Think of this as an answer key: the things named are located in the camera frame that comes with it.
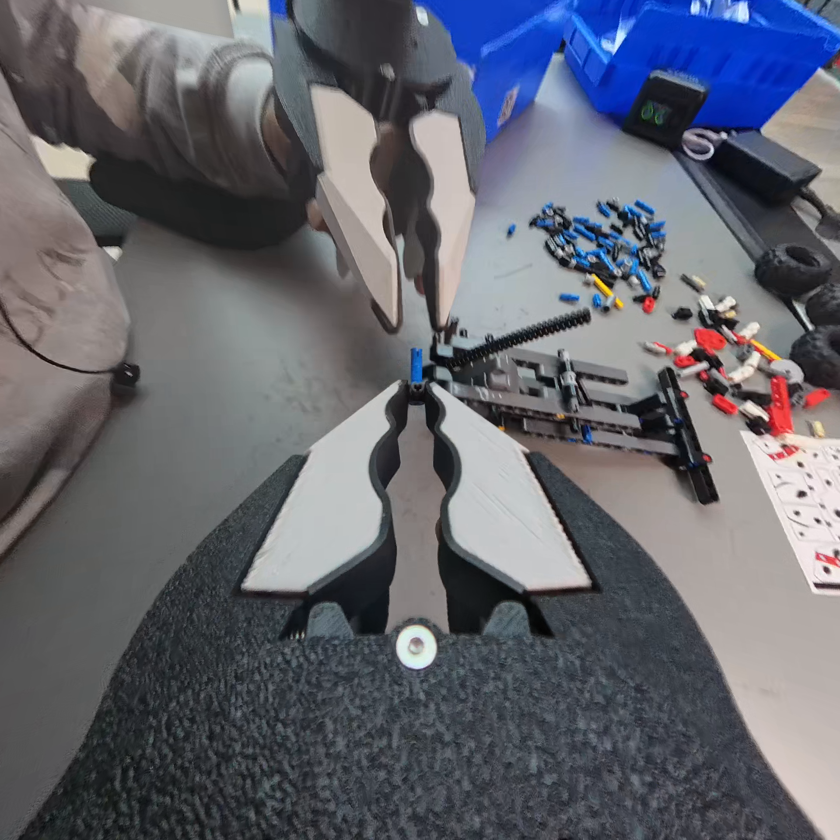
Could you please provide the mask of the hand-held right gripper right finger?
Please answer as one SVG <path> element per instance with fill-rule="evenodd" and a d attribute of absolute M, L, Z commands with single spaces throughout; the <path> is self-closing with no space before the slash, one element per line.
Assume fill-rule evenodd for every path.
<path fill-rule="evenodd" d="M 520 595 L 589 591 L 592 579 L 529 451 L 441 385 L 426 389 L 444 546 Z"/>

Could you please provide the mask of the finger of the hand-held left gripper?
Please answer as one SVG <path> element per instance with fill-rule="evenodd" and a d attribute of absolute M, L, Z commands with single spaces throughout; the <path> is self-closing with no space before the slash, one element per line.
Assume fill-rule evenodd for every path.
<path fill-rule="evenodd" d="M 459 119 L 441 111 L 416 116 L 409 137 L 420 175 L 414 237 L 422 256 L 428 318 L 432 329 L 444 329 L 455 303 L 476 196 L 469 184 Z"/>
<path fill-rule="evenodd" d="M 403 323 L 402 272 L 392 212 L 371 171 L 379 144 L 373 116 L 336 87 L 313 85 L 321 154 L 316 202 L 343 266 L 367 290 L 383 329 Z"/>

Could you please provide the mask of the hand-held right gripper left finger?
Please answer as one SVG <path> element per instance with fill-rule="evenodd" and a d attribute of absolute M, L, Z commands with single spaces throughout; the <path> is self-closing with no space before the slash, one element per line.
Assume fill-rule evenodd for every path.
<path fill-rule="evenodd" d="M 401 464 L 408 388 L 394 382 L 305 455 L 241 582 L 283 598 L 378 598 L 396 569 L 386 489 Z"/>

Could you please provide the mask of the grey toy brick chassis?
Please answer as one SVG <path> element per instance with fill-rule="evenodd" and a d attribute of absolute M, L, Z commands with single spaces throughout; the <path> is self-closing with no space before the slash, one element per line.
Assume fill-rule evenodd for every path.
<path fill-rule="evenodd" d="M 591 320 L 591 310 L 582 308 L 482 340 L 455 321 L 433 336 L 423 357 L 424 380 L 502 431 L 657 458 L 686 478 L 699 504 L 718 503 L 712 458 L 673 368 L 662 368 L 654 390 L 637 396 L 625 393 L 622 369 L 576 360 L 566 349 L 527 348 Z"/>

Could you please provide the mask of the pile of blue black pins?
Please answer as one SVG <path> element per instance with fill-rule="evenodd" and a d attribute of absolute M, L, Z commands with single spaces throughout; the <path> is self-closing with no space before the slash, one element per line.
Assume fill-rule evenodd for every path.
<path fill-rule="evenodd" d="M 667 276 L 664 265 L 667 223 L 643 200 L 599 200 L 593 215 L 575 214 L 548 202 L 527 222 L 543 237 L 543 250 L 562 270 L 575 273 L 583 292 L 564 292 L 573 304 L 587 295 L 601 314 L 625 309 L 627 302 L 644 314 L 656 311 Z"/>

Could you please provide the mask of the pile of red white bricks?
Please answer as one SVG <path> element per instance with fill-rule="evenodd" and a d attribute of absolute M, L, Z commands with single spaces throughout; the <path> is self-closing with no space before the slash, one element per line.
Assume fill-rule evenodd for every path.
<path fill-rule="evenodd" d="M 740 298 L 713 295 L 699 275 L 684 273 L 679 281 L 694 296 L 667 311 L 684 327 L 682 339 L 646 339 L 644 352 L 669 364 L 679 379 L 698 381 L 717 411 L 740 416 L 756 435 L 797 434 L 796 415 L 805 413 L 807 433 L 823 438 L 814 413 L 838 402 L 838 391 L 805 382 L 791 349 L 782 354 L 769 346 L 762 323 L 744 317 Z"/>

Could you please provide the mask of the person's left forearm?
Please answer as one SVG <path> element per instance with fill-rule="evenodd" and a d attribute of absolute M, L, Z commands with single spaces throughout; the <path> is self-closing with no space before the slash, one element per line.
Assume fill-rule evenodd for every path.
<path fill-rule="evenodd" d="M 83 2 L 2 2 L 2 125 L 244 197 L 288 196 L 270 54 Z"/>

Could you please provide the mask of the grey desk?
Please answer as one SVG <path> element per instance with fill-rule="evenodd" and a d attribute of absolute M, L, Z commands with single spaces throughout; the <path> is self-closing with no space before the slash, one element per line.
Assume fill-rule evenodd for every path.
<path fill-rule="evenodd" d="M 666 221 L 656 311 L 631 303 L 538 343 L 624 368 L 647 392 L 645 340 L 681 341 L 669 316 L 733 295 L 776 352 L 798 324 L 753 280 L 753 261 L 669 153 L 594 113 L 561 58 L 535 103 L 489 146 L 454 308 L 470 334 L 551 317 L 578 277 L 528 221 L 548 201 L 588 214 L 641 198 Z M 254 253 L 137 224 L 116 265 L 133 325 L 139 393 L 112 415 L 63 491 L 2 562 L 2 838 L 16 838 L 78 749 L 124 649 L 161 588 L 277 467 L 403 375 L 428 345 L 404 293 L 388 335 L 335 272 L 329 239 L 300 231 Z M 768 762 L 826 838 L 838 838 L 838 597 L 814 594 L 753 468 L 736 417 L 697 384 L 692 416 L 720 493 L 690 499 L 653 458 L 544 439 L 543 452 L 666 572 L 720 661 Z"/>

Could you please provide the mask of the black desk strip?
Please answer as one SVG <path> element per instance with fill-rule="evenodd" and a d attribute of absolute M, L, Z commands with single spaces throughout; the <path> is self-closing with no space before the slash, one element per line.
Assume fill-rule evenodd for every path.
<path fill-rule="evenodd" d="M 767 205 L 708 163 L 673 155 L 752 260 L 777 245 L 802 245 L 825 257 L 829 280 L 839 280 L 838 243 L 820 238 L 792 206 Z"/>

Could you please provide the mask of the person's left hand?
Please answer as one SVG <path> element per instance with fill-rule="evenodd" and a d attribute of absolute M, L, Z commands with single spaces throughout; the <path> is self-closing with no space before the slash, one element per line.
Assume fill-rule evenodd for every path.
<path fill-rule="evenodd" d="M 286 135 L 278 120 L 277 99 L 274 93 L 271 93 L 266 99 L 261 117 L 261 132 L 264 145 L 275 166 L 283 175 L 287 185 L 291 186 L 292 170 L 298 166 L 298 163 L 294 160 L 296 147 L 292 139 Z M 321 233 L 329 232 L 329 227 L 315 198 L 311 197 L 307 200 L 306 213 L 310 228 Z"/>

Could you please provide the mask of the blue plastic bin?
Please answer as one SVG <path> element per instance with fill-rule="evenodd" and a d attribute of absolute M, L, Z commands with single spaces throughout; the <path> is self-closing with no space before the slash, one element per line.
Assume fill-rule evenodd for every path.
<path fill-rule="evenodd" d="M 631 111 L 655 70 L 707 86 L 696 124 L 761 129 L 838 54 L 838 27 L 798 2 L 749 2 L 749 21 L 693 15 L 690 2 L 578 2 L 564 59 L 594 110 Z"/>
<path fill-rule="evenodd" d="M 451 35 L 447 19 L 437 16 L 435 7 L 422 4 L 420 8 L 423 12 L 434 14 Z M 484 97 L 483 88 L 485 72 L 490 70 L 491 80 L 497 82 L 495 92 L 508 95 L 510 91 L 515 91 L 518 95 L 522 87 L 520 70 L 533 70 L 536 63 L 539 63 L 541 72 L 546 71 L 551 55 L 560 42 L 559 33 L 556 32 L 556 23 L 558 20 L 561 22 L 565 20 L 565 10 L 566 6 L 563 3 L 546 5 L 541 14 L 523 19 L 517 27 L 500 31 L 497 38 L 476 42 L 476 46 L 480 47 L 480 51 L 475 55 L 478 59 L 477 63 L 468 61 L 464 65 L 468 68 L 472 90 L 479 102 L 483 118 L 488 115 L 485 108 L 487 99 Z M 473 57 L 470 53 L 461 51 L 460 43 L 453 43 L 453 46 L 460 62 L 462 58 Z M 402 140 L 402 143 L 390 147 L 390 151 L 396 153 L 392 161 L 405 160 L 411 165 L 418 165 L 419 160 L 413 151 L 409 136 L 411 122 L 407 129 L 399 129 L 388 122 L 376 124 L 379 144 L 371 160 L 382 150 L 383 140 Z"/>

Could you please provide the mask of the black power unit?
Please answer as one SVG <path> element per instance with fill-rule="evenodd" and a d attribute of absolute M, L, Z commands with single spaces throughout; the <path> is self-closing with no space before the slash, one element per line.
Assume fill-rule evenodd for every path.
<path fill-rule="evenodd" d="M 622 131 L 675 151 L 706 103 L 709 89 L 705 81 L 686 73 L 652 70 L 625 117 Z"/>

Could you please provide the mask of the white sticker sheet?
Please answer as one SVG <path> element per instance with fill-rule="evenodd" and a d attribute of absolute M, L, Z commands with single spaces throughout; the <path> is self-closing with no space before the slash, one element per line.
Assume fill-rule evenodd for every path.
<path fill-rule="evenodd" d="M 838 596 L 838 439 L 748 430 L 741 437 L 810 589 Z"/>

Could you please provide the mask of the black power adapter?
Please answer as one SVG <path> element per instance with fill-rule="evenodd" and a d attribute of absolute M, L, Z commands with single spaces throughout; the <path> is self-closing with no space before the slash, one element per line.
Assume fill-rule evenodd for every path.
<path fill-rule="evenodd" d="M 768 205 L 789 204 L 823 173 L 814 162 L 757 130 L 728 135 L 710 165 Z"/>

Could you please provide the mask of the black toy tyre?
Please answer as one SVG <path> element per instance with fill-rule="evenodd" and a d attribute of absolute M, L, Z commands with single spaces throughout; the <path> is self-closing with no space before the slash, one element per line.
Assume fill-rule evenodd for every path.
<path fill-rule="evenodd" d="M 838 325 L 823 325 L 803 334 L 792 344 L 789 358 L 809 385 L 839 390 Z"/>
<path fill-rule="evenodd" d="M 805 316 L 814 328 L 839 326 L 839 282 L 828 282 L 808 297 Z"/>
<path fill-rule="evenodd" d="M 829 281 L 830 260 L 802 245 L 777 245 L 756 261 L 753 275 L 761 288 L 781 298 L 800 298 Z"/>

